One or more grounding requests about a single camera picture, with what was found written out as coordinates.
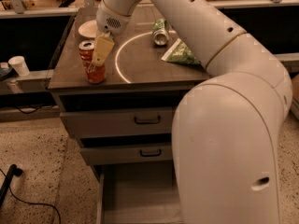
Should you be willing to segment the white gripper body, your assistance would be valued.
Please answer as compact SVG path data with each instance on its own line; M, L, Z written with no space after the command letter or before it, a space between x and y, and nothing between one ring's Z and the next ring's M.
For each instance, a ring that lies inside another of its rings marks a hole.
M126 29L131 15L131 7L128 4L121 2L109 3L103 0L96 12L98 30L119 35Z

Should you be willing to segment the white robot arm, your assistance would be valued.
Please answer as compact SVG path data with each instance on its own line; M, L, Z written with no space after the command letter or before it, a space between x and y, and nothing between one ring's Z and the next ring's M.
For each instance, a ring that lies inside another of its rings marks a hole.
M141 0L102 0L119 35ZM280 224L278 136L292 103L286 68L206 0L150 0L209 74L180 101L172 153L185 224Z

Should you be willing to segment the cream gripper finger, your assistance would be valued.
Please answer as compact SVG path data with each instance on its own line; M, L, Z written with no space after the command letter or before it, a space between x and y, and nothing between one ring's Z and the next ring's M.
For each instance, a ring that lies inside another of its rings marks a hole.
M113 36L110 33L103 33L96 37L92 64L95 66L102 66L114 45Z

